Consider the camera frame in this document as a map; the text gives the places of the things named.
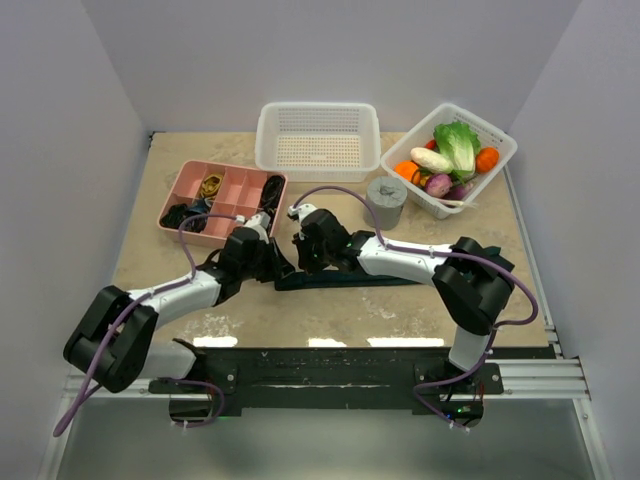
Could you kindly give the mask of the rolled blue tie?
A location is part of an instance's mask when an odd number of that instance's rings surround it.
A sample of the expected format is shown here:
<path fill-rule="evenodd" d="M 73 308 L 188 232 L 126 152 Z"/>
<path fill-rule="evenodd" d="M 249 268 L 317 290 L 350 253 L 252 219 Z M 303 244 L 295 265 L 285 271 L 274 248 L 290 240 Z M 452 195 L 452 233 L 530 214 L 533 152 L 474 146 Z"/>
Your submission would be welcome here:
<path fill-rule="evenodd" d="M 211 198 L 195 199 L 191 206 L 185 211 L 185 219 L 187 220 L 185 231 L 200 233 L 207 224 L 205 215 L 212 208 L 213 200 Z"/>

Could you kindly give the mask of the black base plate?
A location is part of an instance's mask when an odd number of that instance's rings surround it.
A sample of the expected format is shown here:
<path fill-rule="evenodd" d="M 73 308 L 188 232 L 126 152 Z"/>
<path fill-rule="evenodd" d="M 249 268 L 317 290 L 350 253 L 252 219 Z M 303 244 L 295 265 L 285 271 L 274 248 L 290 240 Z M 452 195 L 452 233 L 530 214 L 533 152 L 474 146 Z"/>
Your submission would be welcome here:
<path fill-rule="evenodd" d="M 204 348 L 176 381 L 154 379 L 149 391 L 170 398 L 174 420 L 208 413 L 239 416 L 249 408 L 409 410 L 434 407 L 460 422 L 482 417 L 487 395 L 503 393 L 495 363 L 459 380 L 445 347 Z"/>

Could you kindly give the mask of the grey cylinder roll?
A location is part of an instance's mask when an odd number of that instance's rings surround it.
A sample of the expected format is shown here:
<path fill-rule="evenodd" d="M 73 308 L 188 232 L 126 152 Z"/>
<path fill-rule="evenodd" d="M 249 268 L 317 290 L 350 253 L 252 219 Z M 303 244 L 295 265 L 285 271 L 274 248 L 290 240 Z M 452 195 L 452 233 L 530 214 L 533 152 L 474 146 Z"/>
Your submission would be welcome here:
<path fill-rule="evenodd" d="M 391 230 L 399 224 L 407 196 L 404 183 L 394 177 L 380 176 L 369 183 L 366 201 L 376 214 L 381 230 Z"/>

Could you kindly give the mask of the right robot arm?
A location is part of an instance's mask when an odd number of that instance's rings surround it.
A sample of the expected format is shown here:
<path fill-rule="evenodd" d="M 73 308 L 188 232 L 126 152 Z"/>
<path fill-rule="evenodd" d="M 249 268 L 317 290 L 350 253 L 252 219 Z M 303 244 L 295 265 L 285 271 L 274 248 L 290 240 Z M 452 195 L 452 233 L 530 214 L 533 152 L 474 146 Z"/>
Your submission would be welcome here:
<path fill-rule="evenodd" d="M 514 289 L 508 278 L 511 263 L 502 257 L 492 262 L 468 237 L 452 245 L 399 242 L 387 247 L 376 233 L 350 233 L 329 210 L 311 204 L 289 208 L 288 217 L 299 224 L 293 243 L 298 266 L 308 274 L 334 267 L 347 275 L 385 276 L 434 287 L 456 324 L 446 382 L 459 393 L 480 382 L 477 363 L 488 351 L 492 327 Z"/>

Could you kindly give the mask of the purple onion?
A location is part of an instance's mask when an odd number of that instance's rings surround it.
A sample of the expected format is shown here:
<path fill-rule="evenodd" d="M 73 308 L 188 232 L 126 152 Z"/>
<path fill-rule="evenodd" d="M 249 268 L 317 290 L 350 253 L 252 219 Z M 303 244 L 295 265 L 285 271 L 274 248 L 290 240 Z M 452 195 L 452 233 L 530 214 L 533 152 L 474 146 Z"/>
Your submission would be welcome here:
<path fill-rule="evenodd" d="M 424 192 L 434 198 L 443 198 L 453 186 L 451 178 L 444 173 L 431 175 L 424 186 Z"/>

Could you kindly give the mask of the orange fruit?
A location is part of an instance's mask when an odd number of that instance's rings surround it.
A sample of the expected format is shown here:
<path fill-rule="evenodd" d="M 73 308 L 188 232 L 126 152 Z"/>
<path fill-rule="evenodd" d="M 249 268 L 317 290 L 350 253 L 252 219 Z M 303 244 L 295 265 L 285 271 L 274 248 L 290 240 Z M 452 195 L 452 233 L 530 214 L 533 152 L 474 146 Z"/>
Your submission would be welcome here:
<path fill-rule="evenodd" d="M 499 160 L 500 154 L 496 148 L 482 148 L 475 158 L 475 171 L 478 174 L 486 174 L 496 167 Z"/>
<path fill-rule="evenodd" d="M 394 172 L 412 184 L 418 183 L 421 179 L 420 166 L 411 160 L 398 163 Z"/>

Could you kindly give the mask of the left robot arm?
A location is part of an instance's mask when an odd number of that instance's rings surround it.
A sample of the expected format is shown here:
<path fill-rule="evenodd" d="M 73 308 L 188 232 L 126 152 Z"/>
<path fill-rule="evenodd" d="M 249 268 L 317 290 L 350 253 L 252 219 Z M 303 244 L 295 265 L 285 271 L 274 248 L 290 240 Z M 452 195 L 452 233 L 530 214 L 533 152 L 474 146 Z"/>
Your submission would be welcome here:
<path fill-rule="evenodd" d="M 142 372 L 158 327 L 224 303 L 246 280 L 269 283 L 294 272 L 275 239 L 237 227 L 194 272 L 147 289 L 101 289 L 68 339 L 63 358 L 118 393 Z"/>

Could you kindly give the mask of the rolled black tie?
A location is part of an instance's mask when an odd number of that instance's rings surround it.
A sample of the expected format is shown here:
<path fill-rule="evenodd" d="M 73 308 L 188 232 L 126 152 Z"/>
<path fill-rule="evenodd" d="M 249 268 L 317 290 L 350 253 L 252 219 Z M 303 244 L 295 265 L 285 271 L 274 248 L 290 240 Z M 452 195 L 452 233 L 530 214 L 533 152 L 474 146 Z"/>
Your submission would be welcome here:
<path fill-rule="evenodd" d="M 261 192 L 259 209 L 270 216 L 275 214 L 284 189 L 285 178 L 281 175 L 270 176 Z"/>
<path fill-rule="evenodd" d="M 160 218 L 159 225 L 163 228 L 177 230 L 188 216 L 189 206 L 186 203 L 178 203 L 172 205 Z"/>

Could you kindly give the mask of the green lettuce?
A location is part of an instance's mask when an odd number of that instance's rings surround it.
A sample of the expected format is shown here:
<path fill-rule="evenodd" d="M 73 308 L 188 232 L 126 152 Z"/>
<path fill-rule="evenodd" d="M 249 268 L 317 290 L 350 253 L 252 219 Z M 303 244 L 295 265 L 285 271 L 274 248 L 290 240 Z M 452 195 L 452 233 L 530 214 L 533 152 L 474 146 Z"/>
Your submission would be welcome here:
<path fill-rule="evenodd" d="M 439 124 L 434 128 L 434 139 L 440 154 L 452 163 L 456 174 L 468 176 L 475 172 L 475 159 L 481 143 L 467 123 Z"/>

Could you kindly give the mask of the orange fruit right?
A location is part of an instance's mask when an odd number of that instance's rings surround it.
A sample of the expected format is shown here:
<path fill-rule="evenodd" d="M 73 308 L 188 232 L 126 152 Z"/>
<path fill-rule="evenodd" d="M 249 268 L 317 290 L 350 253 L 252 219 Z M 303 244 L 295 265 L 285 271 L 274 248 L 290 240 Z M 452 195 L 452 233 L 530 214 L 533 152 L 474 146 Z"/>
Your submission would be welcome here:
<path fill-rule="evenodd" d="M 478 174 L 486 174 L 496 167 L 499 160 L 500 154 L 496 148 L 482 148 L 475 158 L 475 171 Z"/>

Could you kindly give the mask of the rolled black tie left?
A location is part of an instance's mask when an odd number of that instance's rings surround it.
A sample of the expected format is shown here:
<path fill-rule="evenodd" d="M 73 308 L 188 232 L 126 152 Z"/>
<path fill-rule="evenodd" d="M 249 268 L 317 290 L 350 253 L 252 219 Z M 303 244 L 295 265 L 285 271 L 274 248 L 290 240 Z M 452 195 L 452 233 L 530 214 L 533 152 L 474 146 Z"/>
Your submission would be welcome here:
<path fill-rule="evenodd" d="M 160 218 L 159 225 L 163 228 L 177 230 L 188 216 L 189 206 L 186 203 L 178 203 L 172 205 Z"/>

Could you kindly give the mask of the purple eggplant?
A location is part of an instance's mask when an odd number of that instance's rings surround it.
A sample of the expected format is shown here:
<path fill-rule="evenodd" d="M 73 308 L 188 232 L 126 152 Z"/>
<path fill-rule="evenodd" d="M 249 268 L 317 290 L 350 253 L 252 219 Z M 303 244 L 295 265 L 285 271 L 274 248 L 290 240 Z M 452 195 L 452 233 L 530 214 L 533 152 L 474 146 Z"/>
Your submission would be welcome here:
<path fill-rule="evenodd" d="M 473 182 L 467 182 L 466 184 L 455 185 L 444 196 L 444 199 L 453 200 L 453 201 L 462 201 L 473 189 L 473 187 L 474 187 Z"/>

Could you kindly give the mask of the rolled black tie back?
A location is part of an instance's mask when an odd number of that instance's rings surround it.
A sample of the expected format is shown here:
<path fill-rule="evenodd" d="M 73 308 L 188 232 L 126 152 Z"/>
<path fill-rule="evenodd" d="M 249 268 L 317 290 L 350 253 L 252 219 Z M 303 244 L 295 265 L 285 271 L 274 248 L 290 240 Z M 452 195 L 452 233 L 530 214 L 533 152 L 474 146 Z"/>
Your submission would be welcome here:
<path fill-rule="evenodd" d="M 284 189 L 285 178 L 281 175 L 270 176 L 261 192 L 259 209 L 270 216 L 275 214 Z"/>

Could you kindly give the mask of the dark green tie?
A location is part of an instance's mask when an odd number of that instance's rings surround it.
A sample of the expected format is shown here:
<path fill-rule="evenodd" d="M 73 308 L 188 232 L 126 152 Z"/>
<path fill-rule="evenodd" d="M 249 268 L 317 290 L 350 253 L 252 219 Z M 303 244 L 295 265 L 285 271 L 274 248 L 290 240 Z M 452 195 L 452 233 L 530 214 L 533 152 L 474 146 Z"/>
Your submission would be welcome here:
<path fill-rule="evenodd" d="M 454 247 L 453 251 L 456 253 L 464 253 L 485 258 L 486 260 L 499 265 L 509 272 L 512 272 L 514 269 L 514 264 L 501 256 L 500 247 Z M 418 282 L 388 275 L 342 273 L 338 270 L 324 270 L 313 275 L 307 275 L 304 272 L 293 272 L 287 276 L 282 275 L 274 282 L 274 288 L 276 291 L 296 291 L 306 289 L 330 289 L 349 287 L 391 287 L 405 285 L 418 285 Z"/>

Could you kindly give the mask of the orange fruit left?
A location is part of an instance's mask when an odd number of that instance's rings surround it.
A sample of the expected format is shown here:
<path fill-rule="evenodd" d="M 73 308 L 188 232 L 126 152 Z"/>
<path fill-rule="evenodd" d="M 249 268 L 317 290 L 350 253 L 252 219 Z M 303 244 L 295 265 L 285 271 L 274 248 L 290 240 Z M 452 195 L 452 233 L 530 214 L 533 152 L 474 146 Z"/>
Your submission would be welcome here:
<path fill-rule="evenodd" d="M 412 184 L 418 183 L 421 179 L 420 166 L 411 160 L 398 163 L 394 172 Z"/>

